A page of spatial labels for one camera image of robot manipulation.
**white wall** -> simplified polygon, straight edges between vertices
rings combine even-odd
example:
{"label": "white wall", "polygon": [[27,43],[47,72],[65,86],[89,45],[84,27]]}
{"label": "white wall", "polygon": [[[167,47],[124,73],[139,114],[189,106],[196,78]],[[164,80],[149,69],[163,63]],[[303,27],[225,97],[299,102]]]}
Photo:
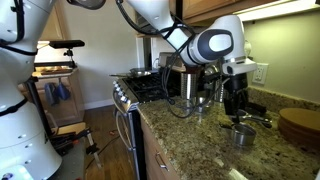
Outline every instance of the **white wall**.
{"label": "white wall", "polygon": [[252,86],[320,103],[320,11],[248,22],[244,29],[250,56],[269,63],[265,85]]}
{"label": "white wall", "polygon": [[[141,66],[138,59],[135,31],[129,27],[114,1],[107,1],[99,10],[86,10],[62,2],[69,39],[80,39],[84,47],[73,49],[74,60],[80,69],[80,85],[85,108],[112,104],[112,82],[109,74],[129,72]],[[126,3],[125,9],[133,16]],[[36,62],[66,61],[65,49],[42,48]]]}

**oven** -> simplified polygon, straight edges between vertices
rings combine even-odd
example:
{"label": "oven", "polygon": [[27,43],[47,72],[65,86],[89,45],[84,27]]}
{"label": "oven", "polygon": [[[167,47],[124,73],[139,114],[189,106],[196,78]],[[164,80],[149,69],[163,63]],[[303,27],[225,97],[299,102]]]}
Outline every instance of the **oven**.
{"label": "oven", "polygon": [[[168,83],[170,96],[180,95],[180,74],[172,73]],[[151,73],[137,78],[119,78],[113,82],[113,101],[119,135],[128,150],[128,163],[132,165],[137,180],[145,180],[146,165],[144,157],[141,118],[137,110],[139,103],[163,98],[161,74]]]}

